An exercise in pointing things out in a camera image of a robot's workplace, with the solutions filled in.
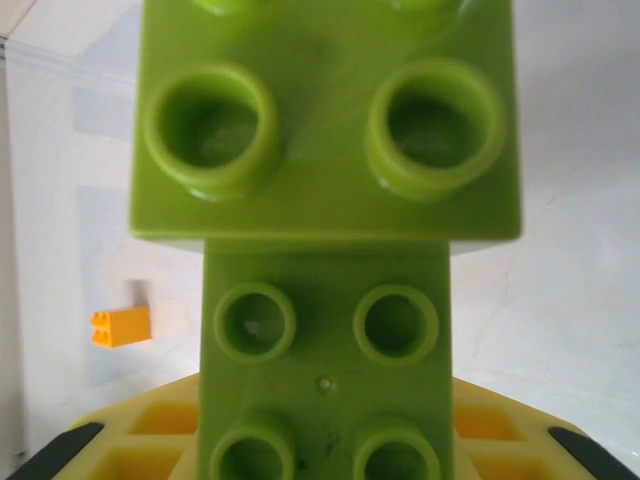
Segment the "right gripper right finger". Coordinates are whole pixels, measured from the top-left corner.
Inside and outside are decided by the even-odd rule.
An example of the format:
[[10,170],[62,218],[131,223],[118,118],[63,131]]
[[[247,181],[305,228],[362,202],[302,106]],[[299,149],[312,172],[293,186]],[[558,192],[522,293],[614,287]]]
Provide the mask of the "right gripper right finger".
[[457,479],[631,479],[633,471],[577,426],[453,380]]

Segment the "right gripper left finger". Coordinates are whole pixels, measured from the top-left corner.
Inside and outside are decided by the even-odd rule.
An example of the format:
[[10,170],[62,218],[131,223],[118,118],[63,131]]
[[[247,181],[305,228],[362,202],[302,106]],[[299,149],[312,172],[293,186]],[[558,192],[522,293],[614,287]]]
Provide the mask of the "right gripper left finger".
[[17,469],[19,479],[194,479],[196,374],[99,409]]

